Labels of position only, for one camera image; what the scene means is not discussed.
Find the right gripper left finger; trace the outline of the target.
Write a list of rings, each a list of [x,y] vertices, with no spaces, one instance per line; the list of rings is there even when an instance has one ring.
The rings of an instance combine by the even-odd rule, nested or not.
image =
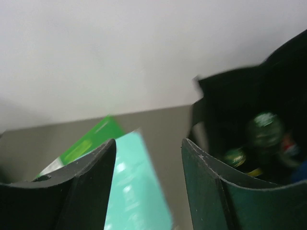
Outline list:
[[[2,230],[102,230],[116,159],[110,139],[37,179],[0,185]]]

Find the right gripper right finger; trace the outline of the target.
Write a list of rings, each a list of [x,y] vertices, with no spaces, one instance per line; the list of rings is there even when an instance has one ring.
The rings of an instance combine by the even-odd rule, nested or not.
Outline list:
[[[306,181],[282,186],[250,177],[189,139],[181,155],[194,229],[306,229]]]

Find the clear water bottle blue cap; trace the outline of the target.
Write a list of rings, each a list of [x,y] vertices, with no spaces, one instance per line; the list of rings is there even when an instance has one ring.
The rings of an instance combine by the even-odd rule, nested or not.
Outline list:
[[[305,160],[290,176],[290,184],[307,179],[307,160]]]

